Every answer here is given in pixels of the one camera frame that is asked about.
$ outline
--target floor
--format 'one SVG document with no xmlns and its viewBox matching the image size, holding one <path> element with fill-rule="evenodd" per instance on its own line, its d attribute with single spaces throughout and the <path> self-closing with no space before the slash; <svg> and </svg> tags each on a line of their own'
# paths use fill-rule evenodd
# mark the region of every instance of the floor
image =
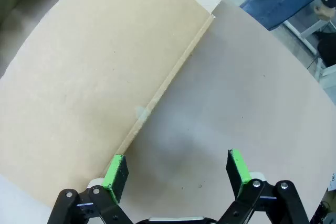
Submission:
<svg viewBox="0 0 336 224">
<path fill-rule="evenodd" d="M 245 0 L 230 0 L 235 5 L 239 6 Z M 305 27 L 299 23 L 298 30 L 304 30 Z M 313 54 L 306 48 L 306 46 L 284 25 L 271 31 L 282 44 L 284 44 L 291 53 L 303 64 L 305 68 L 314 76 L 316 70 L 316 61 L 314 61 Z"/>
</svg>

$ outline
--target screw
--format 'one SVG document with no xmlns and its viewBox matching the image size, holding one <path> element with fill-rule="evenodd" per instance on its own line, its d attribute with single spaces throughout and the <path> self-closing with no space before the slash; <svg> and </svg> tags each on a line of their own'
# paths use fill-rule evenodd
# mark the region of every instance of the screw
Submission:
<svg viewBox="0 0 336 224">
<path fill-rule="evenodd" d="M 253 186 L 254 187 L 259 187 L 260 186 L 260 181 L 258 181 L 258 180 L 253 181 Z"/>
<path fill-rule="evenodd" d="M 288 185 L 287 185 L 286 182 L 282 182 L 281 185 L 280 185 L 280 187 L 281 187 L 283 190 L 285 190 L 285 189 L 288 188 Z"/>
</svg>

